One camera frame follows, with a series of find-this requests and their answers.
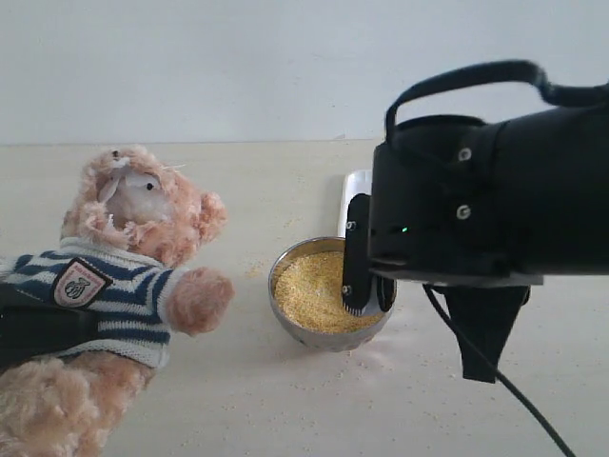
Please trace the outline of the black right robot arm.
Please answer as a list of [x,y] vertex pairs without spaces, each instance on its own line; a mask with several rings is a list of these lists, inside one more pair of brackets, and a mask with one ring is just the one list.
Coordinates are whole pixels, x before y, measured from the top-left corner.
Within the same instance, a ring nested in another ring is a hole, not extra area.
[[373,155],[368,255],[443,295],[463,377],[494,383],[531,287],[608,271],[607,108],[400,123]]

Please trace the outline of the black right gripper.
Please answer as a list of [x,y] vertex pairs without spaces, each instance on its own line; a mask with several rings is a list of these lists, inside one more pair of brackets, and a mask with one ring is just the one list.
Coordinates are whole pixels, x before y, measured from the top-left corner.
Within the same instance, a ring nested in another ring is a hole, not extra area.
[[[374,150],[368,257],[373,271],[437,286],[540,286],[517,271],[492,202],[483,159],[490,127],[465,115],[430,115],[390,127]],[[458,330],[462,377],[494,383],[529,287],[444,290]]]

